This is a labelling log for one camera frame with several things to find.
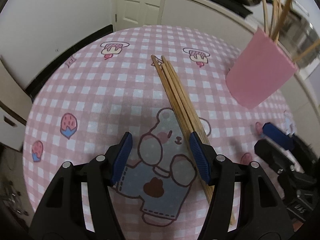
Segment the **pink checkered tablecloth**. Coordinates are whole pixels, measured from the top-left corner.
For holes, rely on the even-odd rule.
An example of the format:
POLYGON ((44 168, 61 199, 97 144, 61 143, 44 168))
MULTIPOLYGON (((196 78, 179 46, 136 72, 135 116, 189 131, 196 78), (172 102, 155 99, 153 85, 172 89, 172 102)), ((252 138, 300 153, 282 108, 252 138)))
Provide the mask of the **pink checkered tablecloth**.
POLYGON ((117 31, 72 53, 28 117, 23 168, 32 207, 62 163, 89 162, 130 132, 125 176, 110 189, 125 237, 196 239, 208 202, 151 56, 171 62, 216 152, 247 164, 259 160, 257 122, 285 133, 296 127, 280 91, 253 109, 231 96, 225 77, 239 54, 217 35, 162 25, 117 31))

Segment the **cream door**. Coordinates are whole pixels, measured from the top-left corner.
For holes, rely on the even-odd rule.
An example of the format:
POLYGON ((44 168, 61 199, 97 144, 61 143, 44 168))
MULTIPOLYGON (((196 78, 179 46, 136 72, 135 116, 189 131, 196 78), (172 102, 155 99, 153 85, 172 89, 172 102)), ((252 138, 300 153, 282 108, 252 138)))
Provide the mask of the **cream door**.
POLYGON ((116 30, 155 25, 161 0, 116 0, 116 30))

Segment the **white kitchen cabinet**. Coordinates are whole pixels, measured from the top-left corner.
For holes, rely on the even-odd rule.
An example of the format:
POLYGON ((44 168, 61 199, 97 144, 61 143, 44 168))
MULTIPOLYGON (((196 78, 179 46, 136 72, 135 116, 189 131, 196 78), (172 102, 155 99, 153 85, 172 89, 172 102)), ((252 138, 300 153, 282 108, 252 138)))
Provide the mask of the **white kitchen cabinet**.
MULTIPOLYGON (((249 24, 226 8, 208 0, 161 0, 158 24, 188 27, 223 39, 244 50, 257 27, 249 24)), ((319 133, 319 109, 310 83, 296 71, 293 80, 287 81, 281 91, 293 111, 299 135, 319 133)))

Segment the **pink cup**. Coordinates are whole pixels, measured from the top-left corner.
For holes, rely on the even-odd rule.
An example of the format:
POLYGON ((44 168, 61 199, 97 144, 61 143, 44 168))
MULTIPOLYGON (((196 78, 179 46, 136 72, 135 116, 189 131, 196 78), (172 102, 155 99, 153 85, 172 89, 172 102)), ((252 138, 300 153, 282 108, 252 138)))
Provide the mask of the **pink cup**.
POLYGON ((296 71, 291 59, 258 28, 227 73, 226 85, 240 105, 253 109, 280 89, 296 71))

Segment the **stainless steel steamer pot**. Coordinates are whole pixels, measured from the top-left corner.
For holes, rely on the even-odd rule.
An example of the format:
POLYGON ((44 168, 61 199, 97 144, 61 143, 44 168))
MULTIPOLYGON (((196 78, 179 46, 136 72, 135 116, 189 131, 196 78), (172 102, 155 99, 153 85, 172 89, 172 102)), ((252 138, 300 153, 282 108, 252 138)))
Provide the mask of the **stainless steel steamer pot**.
POLYGON ((313 25, 301 14, 290 10, 279 32, 279 42, 292 58, 307 50, 319 39, 313 25))

